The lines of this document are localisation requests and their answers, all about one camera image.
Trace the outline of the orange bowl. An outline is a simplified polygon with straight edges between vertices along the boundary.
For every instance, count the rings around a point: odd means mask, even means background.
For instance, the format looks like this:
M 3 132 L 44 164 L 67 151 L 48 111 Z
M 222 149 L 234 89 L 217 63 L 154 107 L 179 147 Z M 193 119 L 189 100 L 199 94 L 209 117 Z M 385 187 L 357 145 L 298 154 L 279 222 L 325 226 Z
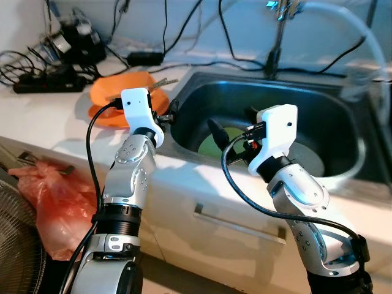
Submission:
M 89 91 L 89 98 L 94 105 L 103 107 L 117 98 L 122 90 L 148 88 L 153 86 L 155 82 L 155 78 L 148 71 L 126 72 L 120 75 L 103 77 L 93 83 Z M 153 110 L 159 113 L 168 110 L 169 98 L 163 89 L 151 91 L 149 95 L 152 97 Z

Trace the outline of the white kitchen cabinet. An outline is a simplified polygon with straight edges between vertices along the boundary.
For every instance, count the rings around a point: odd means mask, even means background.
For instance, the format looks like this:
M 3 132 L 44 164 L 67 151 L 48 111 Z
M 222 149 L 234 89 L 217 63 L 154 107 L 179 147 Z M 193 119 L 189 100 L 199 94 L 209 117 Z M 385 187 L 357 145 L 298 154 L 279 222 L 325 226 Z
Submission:
M 149 255 L 247 294 L 310 294 L 306 270 L 288 225 L 258 213 L 227 184 L 221 169 L 192 164 L 158 154 L 151 191 L 146 196 L 143 249 Z M 368 241 L 371 261 L 366 269 L 374 294 L 392 294 L 390 194 L 384 185 L 361 191 L 369 204 L 355 201 L 352 179 L 321 183 L 339 208 Z M 233 223 L 282 235 L 287 244 L 272 243 L 247 233 L 194 217 L 196 203 L 203 212 Z

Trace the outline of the green plate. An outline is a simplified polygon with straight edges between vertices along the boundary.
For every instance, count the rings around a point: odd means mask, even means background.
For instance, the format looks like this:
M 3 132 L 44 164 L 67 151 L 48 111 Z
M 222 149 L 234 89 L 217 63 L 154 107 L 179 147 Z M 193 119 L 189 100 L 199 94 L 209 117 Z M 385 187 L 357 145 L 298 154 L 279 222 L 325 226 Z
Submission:
M 224 131 L 228 134 L 228 140 L 232 140 L 235 137 L 243 134 L 243 129 L 238 129 L 235 127 L 224 127 Z M 245 140 L 240 140 L 238 143 L 235 143 L 233 146 L 233 151 L 238 155 L 244 151 L 244 142 Z M 215 141 L 213 140 L 213 135 L 208 134 L 208 136 L 202 141 L 197 149 L 197 153 L 201 155 L 205 155 L 210 157 L 211 159 L 218 159 L 221 156 L 223 151 L 216 145 Z

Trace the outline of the black power adapter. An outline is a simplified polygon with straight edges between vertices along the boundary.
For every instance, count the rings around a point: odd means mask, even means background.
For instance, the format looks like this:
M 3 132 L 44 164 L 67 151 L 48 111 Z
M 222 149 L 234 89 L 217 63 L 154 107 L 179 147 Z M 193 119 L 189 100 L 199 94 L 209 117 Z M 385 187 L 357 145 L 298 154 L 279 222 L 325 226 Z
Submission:
M 162 51 L 132 51 L 126 56 L 126 62 L 131 67 L 160 66 L 165 59 Z

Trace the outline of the orange plate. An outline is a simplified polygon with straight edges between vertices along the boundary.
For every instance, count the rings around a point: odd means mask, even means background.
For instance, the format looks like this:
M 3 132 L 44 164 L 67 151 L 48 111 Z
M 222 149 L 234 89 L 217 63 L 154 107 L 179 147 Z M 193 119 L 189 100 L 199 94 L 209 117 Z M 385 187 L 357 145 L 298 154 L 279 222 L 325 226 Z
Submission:
M 168 110 L 168 107 L 168 96 L 163 98 L 157 98 L 157 96 L 153 97 L 153 110 L 158 115 L 164 114 Z M 96 120 L 96 125 L 115 129 L 129 128 L 129 124 L 126 121 L 123 110 L 117 110 L 114 107 L 104 110 L 98 120 Z

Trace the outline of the stainless steel sink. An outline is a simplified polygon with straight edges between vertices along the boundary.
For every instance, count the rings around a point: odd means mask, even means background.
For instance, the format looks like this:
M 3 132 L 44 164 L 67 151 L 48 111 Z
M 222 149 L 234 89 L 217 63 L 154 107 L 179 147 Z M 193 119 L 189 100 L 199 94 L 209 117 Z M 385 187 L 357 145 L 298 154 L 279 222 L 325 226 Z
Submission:
M 298 107 L 296 141 L 325 163 L 322 181 L 389 184 L 390 152 L 372 107 L 366 101 L 344 102 L 340 92 L 341 87 L 327 78 L 308 81 L 296 76 L 279 81 L 233 71 L 191 70 L 175 89 L 179 112 L 159 154 L 218 166 L 217 159 L 197 153 L 210 134 L 208 118 L 223 127 L 243 129 L 249 126 L 244 108 L 291 104 Z

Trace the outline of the grey bowl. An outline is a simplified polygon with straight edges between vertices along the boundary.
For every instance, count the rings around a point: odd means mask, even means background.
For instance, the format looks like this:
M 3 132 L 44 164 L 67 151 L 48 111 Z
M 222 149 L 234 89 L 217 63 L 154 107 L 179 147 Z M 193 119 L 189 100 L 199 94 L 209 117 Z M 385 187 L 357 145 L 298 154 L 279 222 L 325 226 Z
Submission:
M 293 163 L 300 164 L 312 176 L 323 177 L 325 175 L 325 163 L 310 146 L 294 141 L 287 157 Z

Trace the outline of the metal faucet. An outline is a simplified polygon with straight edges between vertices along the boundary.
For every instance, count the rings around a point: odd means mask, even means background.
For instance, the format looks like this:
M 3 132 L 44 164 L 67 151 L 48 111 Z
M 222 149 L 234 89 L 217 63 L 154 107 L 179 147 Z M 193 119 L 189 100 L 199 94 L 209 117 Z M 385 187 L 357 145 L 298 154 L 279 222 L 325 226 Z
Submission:
M 285 27 L 289 20 L 292 20 L 301 10 L 301 0 L 267 0 L 266 8 L 274 12 L 276 20 L 276 34 L 271 50 L 267 54 L 264 65 L 264 78 L 274 80 L 277 78 L 278 64 L 282 55 L 282 40 L 285 34 Z

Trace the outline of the black charger device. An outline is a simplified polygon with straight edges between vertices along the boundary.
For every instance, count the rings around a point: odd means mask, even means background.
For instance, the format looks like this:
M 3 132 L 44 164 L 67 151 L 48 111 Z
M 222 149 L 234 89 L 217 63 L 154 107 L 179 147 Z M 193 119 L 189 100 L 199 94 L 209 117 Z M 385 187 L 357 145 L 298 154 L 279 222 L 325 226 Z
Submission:
M 61 30 L 55 34 L 53 44 L 65 64 L 95 65 L 107 57 L 105 43 L 81 12 L 73 11 L 59 20 Z

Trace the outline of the black power strip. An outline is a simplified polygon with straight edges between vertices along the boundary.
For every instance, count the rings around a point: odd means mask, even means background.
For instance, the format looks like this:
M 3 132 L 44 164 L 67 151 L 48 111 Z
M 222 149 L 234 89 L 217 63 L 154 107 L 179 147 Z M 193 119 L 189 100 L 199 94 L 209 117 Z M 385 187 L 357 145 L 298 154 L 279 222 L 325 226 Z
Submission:
M 17 94 L 81 92 L 88 81 L 69 64 L 48 68 L 42 73 L 26 73 L 12 85 Z

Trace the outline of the red plastic bag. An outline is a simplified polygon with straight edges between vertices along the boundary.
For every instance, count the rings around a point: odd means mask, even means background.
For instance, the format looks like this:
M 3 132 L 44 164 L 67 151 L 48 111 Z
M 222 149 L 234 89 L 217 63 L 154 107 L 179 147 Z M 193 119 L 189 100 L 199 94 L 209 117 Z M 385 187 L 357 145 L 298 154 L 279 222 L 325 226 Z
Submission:
M 62 174 L 63 168 L 40 160 L 8 171 L 36 209 L 36 227 L 45 251 L 58 261 L 70 260 L 96 212 L 94 187 L 78 174 Z

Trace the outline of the black floor fan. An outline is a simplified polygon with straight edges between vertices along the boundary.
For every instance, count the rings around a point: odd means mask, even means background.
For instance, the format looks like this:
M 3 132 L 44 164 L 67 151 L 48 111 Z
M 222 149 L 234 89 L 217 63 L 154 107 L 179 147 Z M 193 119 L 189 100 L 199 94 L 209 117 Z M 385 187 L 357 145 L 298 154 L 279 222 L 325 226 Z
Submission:
M 0 294 L 38 294 L 46 266 L 36 211 L 16 187 L 0 180 Z

